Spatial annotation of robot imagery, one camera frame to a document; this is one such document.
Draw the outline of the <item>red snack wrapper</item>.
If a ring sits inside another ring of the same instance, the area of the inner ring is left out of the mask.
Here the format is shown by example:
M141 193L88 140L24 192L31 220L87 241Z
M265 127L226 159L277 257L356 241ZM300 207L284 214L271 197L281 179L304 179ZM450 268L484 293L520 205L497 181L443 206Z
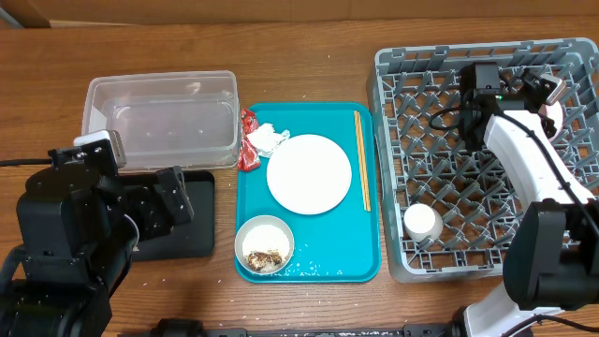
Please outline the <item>red snack wrapper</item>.
M241 111L241 147L238 159L238 170L249 172L257 169L261 162L256 148L251 144L247 136L259 128L256 114L250 110Z

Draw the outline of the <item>white tissue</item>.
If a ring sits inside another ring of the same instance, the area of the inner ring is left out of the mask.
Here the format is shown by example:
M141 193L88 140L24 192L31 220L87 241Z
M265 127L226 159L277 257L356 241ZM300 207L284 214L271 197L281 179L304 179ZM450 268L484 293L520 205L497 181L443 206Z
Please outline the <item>white tissue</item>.
M276 133L272 124L265 123L248 134L247 138L259 156L270 158L277 147L290 136L287 129L282 133Z

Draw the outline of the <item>grey bowl with food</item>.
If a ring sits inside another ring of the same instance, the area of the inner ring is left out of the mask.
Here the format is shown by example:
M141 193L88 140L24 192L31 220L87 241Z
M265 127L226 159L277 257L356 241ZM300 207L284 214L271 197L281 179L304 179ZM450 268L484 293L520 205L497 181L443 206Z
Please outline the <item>grey bowl with food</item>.
M255 216L237 230L234 251L242 268L255 275L272 275L285 268L294 255L290 227L272 215Z

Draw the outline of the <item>white round plate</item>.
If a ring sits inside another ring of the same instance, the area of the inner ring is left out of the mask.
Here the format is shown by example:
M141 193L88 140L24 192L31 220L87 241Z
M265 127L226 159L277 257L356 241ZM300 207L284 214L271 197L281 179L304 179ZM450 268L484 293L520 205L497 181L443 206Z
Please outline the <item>white round plate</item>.
M350 160L340 145L306 134L283 141L267 165L267 185L285 209L318 215L340 204L352 183Z

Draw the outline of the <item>white cup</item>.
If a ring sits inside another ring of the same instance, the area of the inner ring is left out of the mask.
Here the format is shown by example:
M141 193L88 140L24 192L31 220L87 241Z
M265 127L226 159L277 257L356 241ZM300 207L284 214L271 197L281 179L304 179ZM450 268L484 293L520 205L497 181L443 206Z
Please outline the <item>white cup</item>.
M444 227L440 213L422 203L407 208L403 215L403 225L407 235L416 242L425 239L437 240Z

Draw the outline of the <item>pink bowl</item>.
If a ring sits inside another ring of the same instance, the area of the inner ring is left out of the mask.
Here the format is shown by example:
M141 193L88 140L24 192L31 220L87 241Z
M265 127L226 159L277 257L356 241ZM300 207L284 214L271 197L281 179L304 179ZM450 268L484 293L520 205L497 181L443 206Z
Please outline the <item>pink bowl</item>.
M538 111L545 136L549 141L556 139L563 126L563 109L560 103L543 105Z

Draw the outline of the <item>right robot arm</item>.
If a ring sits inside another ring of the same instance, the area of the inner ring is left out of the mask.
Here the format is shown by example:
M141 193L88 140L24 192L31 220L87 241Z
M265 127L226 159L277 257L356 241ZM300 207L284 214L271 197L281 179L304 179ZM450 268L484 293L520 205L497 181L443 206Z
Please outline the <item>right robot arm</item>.
M598 302L598 201L551 142L562 125L563 80L529 69L511 83L492 62L460 71L457 128L468 152L489 149L524 212L503 280L466 307L463 336L517 336L543 320Z

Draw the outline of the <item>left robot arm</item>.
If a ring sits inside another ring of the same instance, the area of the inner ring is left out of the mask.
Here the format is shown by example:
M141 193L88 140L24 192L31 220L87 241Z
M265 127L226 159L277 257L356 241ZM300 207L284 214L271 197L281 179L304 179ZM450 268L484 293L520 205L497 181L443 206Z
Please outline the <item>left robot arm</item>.
M16 208L23 243L1 267L4 336L99 336L140 242L190 222L178 167L121 180L85 164L30 177Z

